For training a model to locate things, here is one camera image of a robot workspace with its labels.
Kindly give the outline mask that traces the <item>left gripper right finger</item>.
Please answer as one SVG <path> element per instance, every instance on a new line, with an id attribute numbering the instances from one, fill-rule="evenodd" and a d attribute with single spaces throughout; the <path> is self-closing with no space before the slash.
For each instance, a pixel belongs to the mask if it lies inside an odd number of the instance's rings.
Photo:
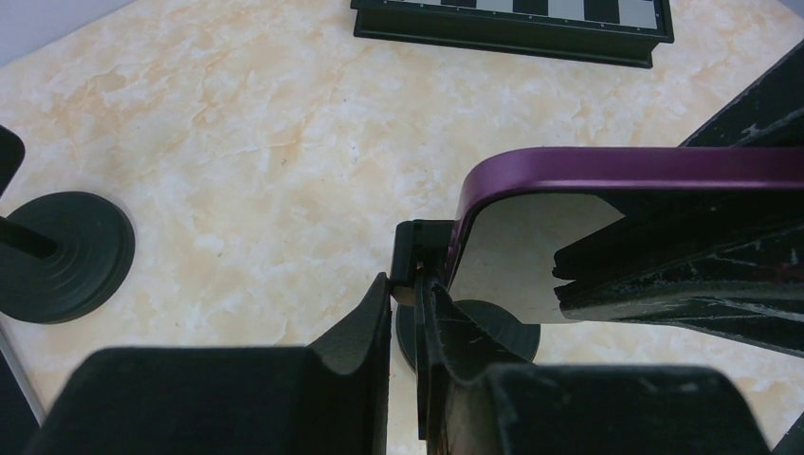
<path id="1" fill-rule="evenodd" d="M 505 349 L 434 276 L 415 283 L 419 436 L 430 454 L 766 454 L 737 388 L 680 365 L 547 365 Z"/>

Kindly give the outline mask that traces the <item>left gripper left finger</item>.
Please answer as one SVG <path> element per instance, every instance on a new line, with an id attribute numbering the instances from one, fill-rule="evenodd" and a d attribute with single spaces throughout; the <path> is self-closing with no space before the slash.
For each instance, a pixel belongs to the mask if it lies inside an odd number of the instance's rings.
<path id="1" fill-rule="evenodd" d="M 110 348 L 71 375 L 30 454 L 382 454 L 392 309 L 379 274 L 306 346 Z"/>

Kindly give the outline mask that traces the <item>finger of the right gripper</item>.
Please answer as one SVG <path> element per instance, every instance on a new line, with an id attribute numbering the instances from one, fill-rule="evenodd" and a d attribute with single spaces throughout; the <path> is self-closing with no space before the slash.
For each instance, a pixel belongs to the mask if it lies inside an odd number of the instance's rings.
<path id="1" fill-rule="evenodd" d="M 621 217 L 555 253 L 568 319 L 803 354 L 803 193 L 607 191 Z"/>
<path id="2" fill-rule="evenodd" d="M 801 147 L 803 44 L 688 137 L 684 147 Z"/>

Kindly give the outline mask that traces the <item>black phone stand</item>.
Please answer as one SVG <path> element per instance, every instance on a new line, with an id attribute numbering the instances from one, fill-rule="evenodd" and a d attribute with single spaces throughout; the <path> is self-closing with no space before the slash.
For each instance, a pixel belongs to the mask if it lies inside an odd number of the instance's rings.
<path id="1" fill-rule="evenodd" d="M 439 275 L 446 274 L 453 226 L 449 220 L 410 220 L 400 223 L 395 230 L 390 276 L 392 295 L 397 301 L 395 335 L 411 369 L 415 368 L 412 306 L 415 272 L 422 264 L 433 264 Z M 528 361 L 535 358 L 541 335 L 539 325 L 523 324 L 490 302 L 457 300 L 455 304 L 508 351 Z"/>
<path id="2" fill-rule="evenodd" d="M 81 318 L 119 289 L 135 249 L 130 219 L 99 195 L 33 199 L 1 219 L 1 312 L 37 324 Z"/>

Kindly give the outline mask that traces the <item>black phone with purple edge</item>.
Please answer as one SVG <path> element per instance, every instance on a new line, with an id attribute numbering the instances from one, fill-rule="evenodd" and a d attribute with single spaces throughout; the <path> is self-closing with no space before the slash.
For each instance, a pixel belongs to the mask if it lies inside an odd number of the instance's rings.
<path id="1" fill-rule="evenodd" d="M 496 304 L 524 323 L 561 323 L 555 253 L 621 219 L 635 197 L 802 186 L 799 147 L 559 147 L 495 155 L 464 181 L 448 249 L 449 292 Z"/>

